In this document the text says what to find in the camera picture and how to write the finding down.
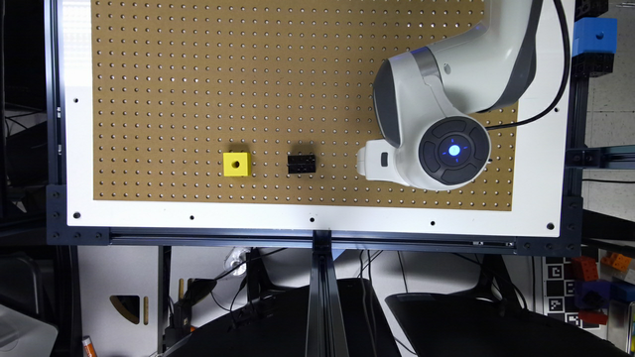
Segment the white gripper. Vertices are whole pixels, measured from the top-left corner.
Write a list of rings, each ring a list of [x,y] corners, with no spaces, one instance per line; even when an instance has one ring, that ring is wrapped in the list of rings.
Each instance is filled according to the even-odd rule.
[[[386,140],[368,141],[357,153],[357,172],[368,180],[406,184],[395,164],[396,148]]]

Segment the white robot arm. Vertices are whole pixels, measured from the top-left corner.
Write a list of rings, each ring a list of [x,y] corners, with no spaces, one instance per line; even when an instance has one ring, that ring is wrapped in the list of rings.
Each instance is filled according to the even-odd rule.
[[[491,140],[472,116],[515,103],[534,80],[542,6],[488,1],[467,32],[386,59],[373,82],[382,137],[358,151],[358,173],[431,190],[478,177]]]

